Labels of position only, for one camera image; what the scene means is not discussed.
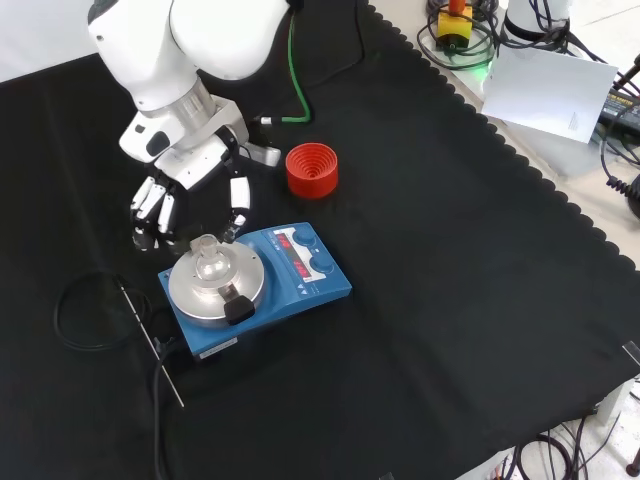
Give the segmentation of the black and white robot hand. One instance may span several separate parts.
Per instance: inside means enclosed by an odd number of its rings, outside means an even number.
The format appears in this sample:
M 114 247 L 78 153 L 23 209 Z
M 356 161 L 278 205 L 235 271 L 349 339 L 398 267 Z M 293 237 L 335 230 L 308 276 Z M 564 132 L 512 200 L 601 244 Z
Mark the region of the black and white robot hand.
M 119 140 L 128 156 L 151 170 L 129 206 L 136 248 L 146 252 L 166 244 L 176 249 L 190 241 L 196 228 L 181 224 L 181 198 L 220 168 L 229 175 L 230 208 L 229 219 L 215 237 L 233 242 L 251 208 L 249 181 L 238 161 L 248 140 L 237 104 L 210 94 L 190 95 L 154 112 L 137 113 Z

